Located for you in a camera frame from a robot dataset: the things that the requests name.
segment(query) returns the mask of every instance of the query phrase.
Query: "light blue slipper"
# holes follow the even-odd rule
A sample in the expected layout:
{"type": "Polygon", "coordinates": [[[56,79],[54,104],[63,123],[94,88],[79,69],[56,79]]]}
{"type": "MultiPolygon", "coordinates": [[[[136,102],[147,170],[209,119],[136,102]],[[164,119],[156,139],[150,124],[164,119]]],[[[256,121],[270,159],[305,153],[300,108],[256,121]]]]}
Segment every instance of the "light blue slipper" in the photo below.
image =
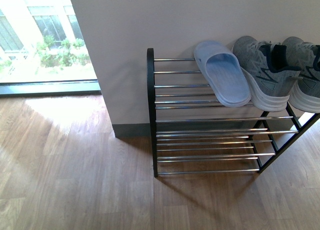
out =
{"type": "Polygon", "coordinates": [[[227,47],[216,41],[204,41],[196,46],[194,57],[221,104],[240,107],[250,101],[247,80],[238,59],[227,47]]]}

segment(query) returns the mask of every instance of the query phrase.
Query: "rack shelf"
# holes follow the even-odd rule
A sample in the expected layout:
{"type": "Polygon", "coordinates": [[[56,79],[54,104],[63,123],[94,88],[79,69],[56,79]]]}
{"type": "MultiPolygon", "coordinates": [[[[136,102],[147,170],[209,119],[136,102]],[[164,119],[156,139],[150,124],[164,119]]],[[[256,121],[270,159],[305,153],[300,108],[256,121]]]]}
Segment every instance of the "rack shelf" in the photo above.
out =
{"type": "MultiPolygon", "coordinates": [[[[198,110],[201,116],[205,109],[212,109],[212,113],[230,110],[219,103],[207,82],[171,84],[165,82],[168,78],[156,79],[172,75],[173,78],[169,79],[178,81],[182,75],[201,76],[198,69],[155,70],[156,62],[194,61],[193,58],[157,59],[154,58],[154,49],[147,49],[147,93],[155,177],[221,172],[261,173],[320,118],[320,114],[314,114],[301,125],[289,104],[285,116],[269,116],[266,111],[256,117],[181,118],[184,115],[177,113],[170,116],[168,111],[198,110]],[[167,119],[158,119],[162,111],[167,112],[164,115],[167,119]],[[288,120],[293,128],[278,130],[270,127],[275,121],[282,126],[283,121],[288,120]],[[287,139],[279,147],[277,136],[283,135],[287,139]],[[194,162],[199,163],[199,169],[188,167],[194,162]]],[[[255,107],[249,102],[240,109],[244,108],[255,107]]]]}

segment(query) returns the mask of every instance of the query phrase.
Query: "window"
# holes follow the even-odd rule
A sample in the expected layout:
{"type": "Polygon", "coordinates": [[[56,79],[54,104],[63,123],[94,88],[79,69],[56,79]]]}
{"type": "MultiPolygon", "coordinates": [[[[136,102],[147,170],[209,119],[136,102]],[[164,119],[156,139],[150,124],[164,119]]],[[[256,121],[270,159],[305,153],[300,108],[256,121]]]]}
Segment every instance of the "window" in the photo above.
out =
{"type": "Polygon", "coordinates": [[[74,8],[72,7],[72,5],[65,6],[64,10],[68,16],[68,19],[70,21],[71,28],[73,30],[75,37],[79,38],[79,39],[84,39],[82,36],[81,30],[80,30],[80,26],[78,24],[78,20],[75,15],[74,8]]]}
{"type": "Polygon", "coordinates": [[[4,52],[18,52],[23,48],[23,44],[1,10],[0,30],[0,46],[4,52]]]}

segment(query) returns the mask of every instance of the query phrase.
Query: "white wall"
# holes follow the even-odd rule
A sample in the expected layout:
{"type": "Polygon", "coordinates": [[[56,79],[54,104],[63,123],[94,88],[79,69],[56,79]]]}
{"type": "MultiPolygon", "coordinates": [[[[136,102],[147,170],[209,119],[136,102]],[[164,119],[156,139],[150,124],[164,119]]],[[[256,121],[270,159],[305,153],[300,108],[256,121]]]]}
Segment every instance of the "white wall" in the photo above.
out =
{"type": "Polygon", "coordinates": [[[320,44],[319,0],[71,0],[113,124],[148,123],[146,52],[192,57],[243,35],[320,44]]]}

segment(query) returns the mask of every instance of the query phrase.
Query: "sneaker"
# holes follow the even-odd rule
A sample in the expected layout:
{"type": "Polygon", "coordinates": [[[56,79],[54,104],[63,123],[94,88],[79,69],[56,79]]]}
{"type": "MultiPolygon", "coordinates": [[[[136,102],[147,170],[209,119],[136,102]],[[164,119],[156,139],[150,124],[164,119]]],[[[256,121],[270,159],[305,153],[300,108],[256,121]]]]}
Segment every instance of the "sneaker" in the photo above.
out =
{"type": "Polygon", "coordinates": [[[290,65],[301,67],[299,80],[293,87],[289,103],[302,111],[320,113],[320,45],[289,37],[287,60],[290,65]]]}
{"type": "Polygon", "coordinates": [[[297,81],[300,68],[289,66],[286,46],[258,42],[251,36],[239,38],[232,47],[248,81],[253,104],[268,112],[282,111],[297,81]]]}

